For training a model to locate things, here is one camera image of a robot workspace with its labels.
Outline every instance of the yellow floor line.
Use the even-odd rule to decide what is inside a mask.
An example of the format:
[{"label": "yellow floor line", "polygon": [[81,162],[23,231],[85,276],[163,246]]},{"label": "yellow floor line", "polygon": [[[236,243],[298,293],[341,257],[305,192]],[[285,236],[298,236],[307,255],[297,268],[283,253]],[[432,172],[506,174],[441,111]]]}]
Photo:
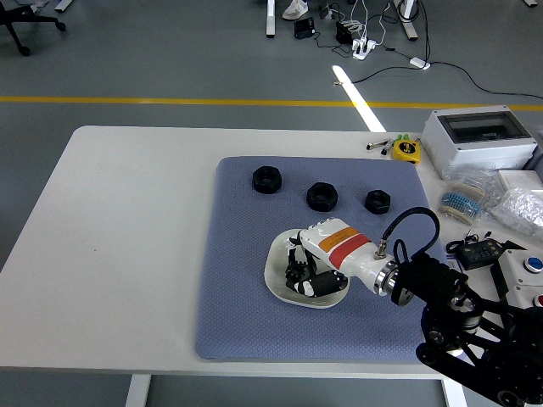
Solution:
[{"label": "yellow floor line", "polygon": [[[78,98],[55,96],[0,96],[0,103],[178,104],[208,106],[276,106],[301,108],[351,108],[351,102],[326,100],[207,99],[207,98]],[[463,109],[486,106],[467,103],[368,102],[375,109]],[[543,111],[543,105],[513,104],[511,110]]]}]

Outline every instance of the black hex nut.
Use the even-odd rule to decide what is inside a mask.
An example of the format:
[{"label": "black hex nut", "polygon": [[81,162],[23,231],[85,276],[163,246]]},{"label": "black hex nut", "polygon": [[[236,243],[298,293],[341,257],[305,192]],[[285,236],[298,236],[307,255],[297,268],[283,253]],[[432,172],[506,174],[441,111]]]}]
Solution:
[{"label": "black hex nut", "polygon": [[281,173],[275,167],[264,165],[253,173],[253,187],[260,193],[275,193],[283,183]]},{"label": "black hex nut", "polygon": [[338,192],[332,184],[317,182],[307,190],[307,204],[313,210],[329,212],[338,202]]},{"label": "black hex nut", "polygon": [[364,207],[375,215],[386,214],[390,208],[390,195],[376,189],[367,193]]}]

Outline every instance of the blue mat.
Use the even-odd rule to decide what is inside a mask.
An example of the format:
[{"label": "blue mat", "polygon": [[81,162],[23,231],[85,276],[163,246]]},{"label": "blue mat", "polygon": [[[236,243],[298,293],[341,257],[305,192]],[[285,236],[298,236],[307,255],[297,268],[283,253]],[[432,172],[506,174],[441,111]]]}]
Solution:
[{"label": "blue mat", "polygon": [[[262,165],[277,167],[282,188],[257,193],[252,174]],[[328,213],[311,210],[307,189],[331,183],[339,194]],[[373,215],[367,193],[382,189],[390,211]],[[398,307],[389,296],[371,293],[357,279],[343,301],[329,309],[286,304],[267,289],[264,266],[273,239],[288,229],[306,228],[336,217],[378,242],[392,220],[428,201],[413,164],[372,159],[234,157],[217,167],[216,191],[201,273],[195,350],[201,358],[228,360],[394,360],[413,361],[423,341],[418,298]],[[390,237],[402,238],[414,254],[434,235],[432,221],[413,215]],[[430,255],[446,262],[440,242]]]}]

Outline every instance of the desk leg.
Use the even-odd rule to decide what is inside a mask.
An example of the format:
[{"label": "desk leg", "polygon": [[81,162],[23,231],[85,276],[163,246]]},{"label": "desk leg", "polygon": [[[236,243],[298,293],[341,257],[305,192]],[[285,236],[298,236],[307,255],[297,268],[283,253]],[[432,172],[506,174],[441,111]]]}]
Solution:
[{"label": "desk leg", "polygon": [[[398,9],[398,4],[400,4],[401,1],[402,0],[394,0],[396,10]],[[411,14],[411,9],[413,8],[413,4],[415,2],[416,0],[405,0],[403,3],[403,7],[400,8],[400,21],[401,24],[404,26],[404,30],[406,31],[407,39],[409,41],[416,41],[416,39],[418,39],[418,35],[415,31],[415,27],[413,27],[413,24],[405,21],[405,19],[409,18],[409,15]]]},{"label": "desk leg", "polygon": [[460,383],[451,379],[444,379],[441,381],[441,385],[443,386],[447,407],[467,407],[464,390]]},{"label": "desk leg", "polygon": [[54,8],[54,11],[62,13],[71,4],[73,0],[61,0],[59,5]]},{"label": "desk leg", "polygon": [[151,375],[132,375],[125,407],[145,407]]},{"label": "desk leg", "polygon": [[275,0],[268,0],[268,10],[266,11],[266,36],[273,38],[275,36]]}]

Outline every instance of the blue button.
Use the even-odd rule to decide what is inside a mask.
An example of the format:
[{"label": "blue button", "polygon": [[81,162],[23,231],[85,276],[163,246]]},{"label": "blue button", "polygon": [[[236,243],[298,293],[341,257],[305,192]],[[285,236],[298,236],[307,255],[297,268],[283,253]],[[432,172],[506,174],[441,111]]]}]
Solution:
[{"label": "blue button", "polygon": [[530,273],[541,273],[543,270],[543,261],[539,257],[531,256],[524,261],[524,267]]},{"label": "blue button", "polygon": [[528,264],[534,267],[535,269],[543,269],[543,261],[537,257],[529,257]]}]

